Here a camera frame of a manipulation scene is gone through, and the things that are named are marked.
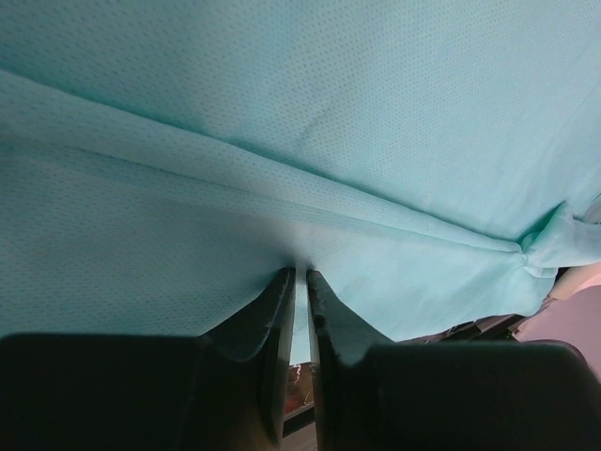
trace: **light blue fabric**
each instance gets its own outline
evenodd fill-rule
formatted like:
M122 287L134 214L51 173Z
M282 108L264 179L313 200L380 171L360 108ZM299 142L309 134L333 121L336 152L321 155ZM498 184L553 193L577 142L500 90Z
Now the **light blue fabric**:
M401 340L601 260L596 1L5 1L0 70L1 334L201 334L295 265Z

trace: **black object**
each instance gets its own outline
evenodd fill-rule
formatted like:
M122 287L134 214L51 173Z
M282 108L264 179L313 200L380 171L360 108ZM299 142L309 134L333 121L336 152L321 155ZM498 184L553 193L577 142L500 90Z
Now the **black object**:
M0 346L0 449L280 449L295 271L198 338L28 334Z
M601 449L601 386L569 347L394 344L307 283L320 451Z
M469 326L445 336L440 341L514 340L509 328L524 319L520 315L509 315L485 331L482 331L479 325L473 322Z
M0 449L277 450L314 414L320 451L601 449L601 386L575 350L394 344L313 271L316 407L283 427L294 276L198 338L2 340Z

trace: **teal fabric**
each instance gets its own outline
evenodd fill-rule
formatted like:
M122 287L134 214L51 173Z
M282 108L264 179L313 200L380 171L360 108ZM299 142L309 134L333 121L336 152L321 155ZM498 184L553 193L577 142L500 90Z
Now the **teal fabric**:
M396 340L532 314L601 260L600 80L597 1L5 0L0 333L201 334L288 265Z

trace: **cloth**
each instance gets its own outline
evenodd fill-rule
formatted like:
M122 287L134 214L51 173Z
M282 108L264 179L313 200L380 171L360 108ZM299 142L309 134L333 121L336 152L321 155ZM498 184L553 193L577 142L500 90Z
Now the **cloth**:
M0 5L0 334L202 334L296 266L392 339L601 260L601 4Z

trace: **pink surface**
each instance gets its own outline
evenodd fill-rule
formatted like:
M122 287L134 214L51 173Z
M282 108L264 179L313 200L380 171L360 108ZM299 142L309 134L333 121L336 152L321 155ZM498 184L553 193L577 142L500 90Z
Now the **pink surface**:
M556 339L577 347L601 379L601 286L557 301L520 327L520 341Z

